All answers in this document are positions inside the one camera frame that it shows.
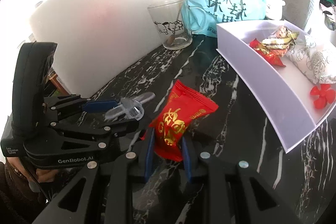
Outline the person's left hand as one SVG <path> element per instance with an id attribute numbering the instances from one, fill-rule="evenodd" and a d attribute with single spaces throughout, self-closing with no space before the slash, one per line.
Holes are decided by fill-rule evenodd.
<path id="1" fill-rule="evenodd" d="M 13 167 L 16 173 L 21 173 L 27 180 L 33 181 L 31 176 L 25 167 L 22 165 L 18 157 L 7 157 L 6 161 Z M 52 182 L 55 176 L 60 172 L 58 169 L 37 169 L 35 171 L 35 177 L 38 182 Z"/>

